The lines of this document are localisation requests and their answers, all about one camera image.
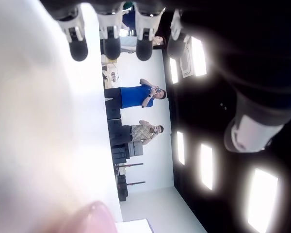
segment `table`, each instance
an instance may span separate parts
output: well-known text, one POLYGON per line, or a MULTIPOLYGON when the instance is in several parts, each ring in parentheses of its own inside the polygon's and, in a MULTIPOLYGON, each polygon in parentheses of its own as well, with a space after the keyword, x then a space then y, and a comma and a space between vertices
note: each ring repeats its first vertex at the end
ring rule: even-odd
POLYGON ((0 232, 44 233, 95 200, 122 221, 98 20, 82 8, 89 54, 78 63, 38 0, 0 2, 0 232))

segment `pink object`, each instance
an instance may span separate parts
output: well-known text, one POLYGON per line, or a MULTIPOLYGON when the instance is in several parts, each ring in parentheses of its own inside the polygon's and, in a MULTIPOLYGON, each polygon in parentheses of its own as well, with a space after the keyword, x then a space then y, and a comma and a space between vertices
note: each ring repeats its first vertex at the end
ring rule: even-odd
POLYGON ((117 233, 117 230, 108 208, 97 201, 72 215, 58 233, 117 233))

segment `plaid shirt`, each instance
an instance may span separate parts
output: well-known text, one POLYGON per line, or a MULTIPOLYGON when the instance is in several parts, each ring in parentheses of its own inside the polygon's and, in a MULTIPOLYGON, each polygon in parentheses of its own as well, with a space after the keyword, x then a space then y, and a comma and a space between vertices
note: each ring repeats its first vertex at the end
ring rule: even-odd
POLYGON ((146 140, 152 137, 150 133, 151 126, 148 125, 132 125, 131 135, 133 141, 146 140))

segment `black ceiling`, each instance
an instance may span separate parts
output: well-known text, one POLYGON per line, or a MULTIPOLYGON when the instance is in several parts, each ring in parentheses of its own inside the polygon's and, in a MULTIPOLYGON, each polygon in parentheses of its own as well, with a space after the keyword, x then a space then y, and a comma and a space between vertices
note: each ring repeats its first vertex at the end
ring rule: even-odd
MULTIPOLYGON (((171 16, 165 14, 166 22, 171 16)), ((170 32, 162 20, 161 27, 167 28, 163 34, 168 37, 170 32)), ((206 231, 255 233, 243 217, 243 207, 248 174, 253 168, 262 168, 278 177, 280 190, 279 205, 268 232, 291 232, 291 121, 265 151, 231 153, 224 147, 223 135, 235 114, 235 91, 211 67, 207 67, 205 77, 182 79, 178 64, 179 82, 172 84, 165 50, 163 59, 171 115, 175 187, 206 231), (177 131, 184 134, 185 165, 178 161, 177 131), (216 180, 213 191, 204 189, 197 180, 197 148, 201 143, 212 146, 214 151, 216 180)))

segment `ceiling light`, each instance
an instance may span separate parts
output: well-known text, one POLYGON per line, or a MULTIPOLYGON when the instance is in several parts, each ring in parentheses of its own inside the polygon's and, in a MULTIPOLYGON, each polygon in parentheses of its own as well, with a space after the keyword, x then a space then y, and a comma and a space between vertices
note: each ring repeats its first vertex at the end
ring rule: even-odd
POLYGON ((249 197, 248 223, 265 233, 274 208, 278 178, 260 169, 255 170, 249 197))
POLYGON ((178 141, 178 159, 184 165, 183 133, 177 132, 177 141, 178 141))
POLYGON ((200 159, 202 182, 206 187, 212 190, 212 148, 202 144, 200 159))
POLYGON ((192 54, 193 63, 196 76, 207 74, 205 54, 202 46, 202 42, 192 37, 192 54))
POLYGON ((177 64, 174 59, 169 58, 170 63, 170 71, 171 71, 171 78, 173 83, 178 82, 178 71, 177 71, 177 64))

